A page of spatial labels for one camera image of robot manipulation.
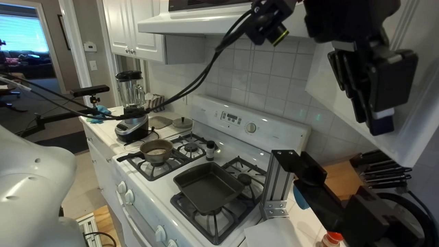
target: range hood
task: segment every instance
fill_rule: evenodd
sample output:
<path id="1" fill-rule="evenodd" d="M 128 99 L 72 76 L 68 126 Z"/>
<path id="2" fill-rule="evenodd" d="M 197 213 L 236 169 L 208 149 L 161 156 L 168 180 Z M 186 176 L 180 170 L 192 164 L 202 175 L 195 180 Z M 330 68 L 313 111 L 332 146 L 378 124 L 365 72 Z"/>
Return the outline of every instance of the range hood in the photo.
<path id="1" fill-rule="evenodd" d="M 139 32 L 157 34 L 225 34 L 251 3 L 230 4 L 169 12 L 172 0 L 154 2 L 154 16 L 138 22 Z M 297 4 L 294 13 L 283 22 L 289 36 L 309 37 L 305 26 L 305 7 Z"/>

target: picture frame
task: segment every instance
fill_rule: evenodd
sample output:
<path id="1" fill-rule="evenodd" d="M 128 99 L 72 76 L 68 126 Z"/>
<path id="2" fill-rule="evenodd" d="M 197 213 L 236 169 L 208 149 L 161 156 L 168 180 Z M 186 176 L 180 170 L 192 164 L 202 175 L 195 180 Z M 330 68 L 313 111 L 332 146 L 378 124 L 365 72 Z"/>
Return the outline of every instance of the picture frame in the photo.
<path id="1" fill-rule="evenodd" d="M 62 15 L 58 15 L 59 25 L 61 26 L 62 35 L 64 36 L 65 45 L 67 46 L 67 50 L 71 51 L 70 49 L 70 41 L 68 40 L 66 34 L 65 34 L 65 24 L 64 24 L 64 17 Z"/>

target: wooden floor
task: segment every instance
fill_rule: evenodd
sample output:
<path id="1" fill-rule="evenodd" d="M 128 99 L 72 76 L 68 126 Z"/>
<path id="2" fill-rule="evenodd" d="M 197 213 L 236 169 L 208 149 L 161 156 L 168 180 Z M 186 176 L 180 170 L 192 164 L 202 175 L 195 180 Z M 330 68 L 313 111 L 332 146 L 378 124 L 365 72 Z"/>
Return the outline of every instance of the wooden floor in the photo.
<path id="1" fill-rule="evenodd" d="M 117 237 L 116 229 L 113 225 L 113 220 L 108 211 L 108 206 L 105 205 L 93 211 L 94 218 L 96 220 L 97 229 L 99 232 L 110 234 L 115 240 L 118 247 L 120 247 L 119 238 Z M 99 236 L 103 247 L 113 247 L 113 241 L 104 235 Z"/>

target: couch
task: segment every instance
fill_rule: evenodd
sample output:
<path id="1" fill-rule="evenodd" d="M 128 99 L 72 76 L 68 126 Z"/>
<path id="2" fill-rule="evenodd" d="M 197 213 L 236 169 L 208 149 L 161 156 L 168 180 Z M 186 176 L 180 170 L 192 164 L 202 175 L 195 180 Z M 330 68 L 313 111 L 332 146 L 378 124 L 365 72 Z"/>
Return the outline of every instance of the couch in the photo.
<path id="1" fill-rule="evenodd" d="M 55 77 L 49 52 L 0 51 L 0 71 L 23 73 L 26 79 Z"/>

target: blender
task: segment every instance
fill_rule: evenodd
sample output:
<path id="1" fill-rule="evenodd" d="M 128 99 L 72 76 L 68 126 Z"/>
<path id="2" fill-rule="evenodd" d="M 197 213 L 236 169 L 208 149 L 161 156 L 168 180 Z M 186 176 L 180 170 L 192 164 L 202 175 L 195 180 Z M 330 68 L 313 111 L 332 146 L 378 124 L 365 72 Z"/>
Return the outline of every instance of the blender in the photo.
<path id="1" fill-rule="evenodd" d="M 136 114 L 117 124 L 115 132 L 123 142 L 134 142 L 148 136 L 148 115 L 145 114 L 145 91 L 141 86 L 141 71 L 124 71 L 116 75 L 117 88 L 123 104 L 124 114 Z"/>

